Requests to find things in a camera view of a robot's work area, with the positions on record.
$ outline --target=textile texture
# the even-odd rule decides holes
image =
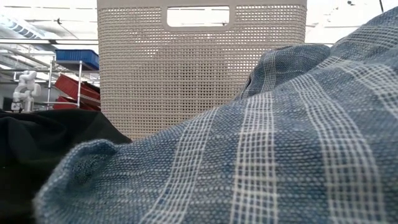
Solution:
[[[39,223],[398,223],[398,8],[332,48],[265,53],[230,103],[131,144],[83,143]]]

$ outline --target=metal shelving rack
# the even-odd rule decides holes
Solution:
[[[52,84],[51,84],[51,79],[52,79],[52,70],[55,64],[61,65],[65,68],[68,68],[69,71],[77,73],[78,74],[78,92],[77,92],[77,103],[68,103],[68,102],[50,102],[50,94],[51,94],[51,88],[52,88]],[[49,83],[48,83],[48,92],[47,92],[47,102],[44,102],[47,104],[47,110],[50,109],[50,105],[76,105],[78,108],[80,107],[80,99],[81,98],[86,98],[88,100],[91,101],[96,101],[98,103],[100,103],[99,100],[87,97],[87,96],[83,96],[80,94],[80,90],[81,90],[81,77],[84,74],[85,71],[90,71],[90,73],[95,73],[98,72],[97,70],[95,70],[93,67],[89,66],[88,64],[86,64],[83,61],[64,61],[64,60],[54,60],[51,61],[50,64],[50,70],[49,70]]]

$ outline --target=blue plaid fabric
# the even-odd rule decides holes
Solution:
[[[232,102],[74,148],[39,223],[398,223],[398,8],[264,54]]]

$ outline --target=black fabric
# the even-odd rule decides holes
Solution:
[[[0,110],[0,223],[34,223],[36,192],[74,145],[94,139],[131,142],[97,111]]]

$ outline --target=red tray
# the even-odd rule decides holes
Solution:
[[[66,103],[77,103],[76,100],[73,99],[69,99],[63,96],[59,96],[58,99],[56,100],[56,102],[66,102]],[[59,109],[75,109],[77,108],[76,105],[53,105],[53,107],[55,110],[59,110]],[[93,110],[93,111],[101,111],[101,108],[94,106],[94,105],[88,105],[86,103],[80,102],[80,109],[83,110]]]
[[[59,90],[63,91],[65,94],[72,97],[73,99],[77,99],[78,81],[61,74],[58,80],[55,82],[55,87],[57,87]],[[100,94],[97,91],[91,89],[83,82],[81,83],[80,96],[81,102],[89,103],[95,106],[101,105]]]

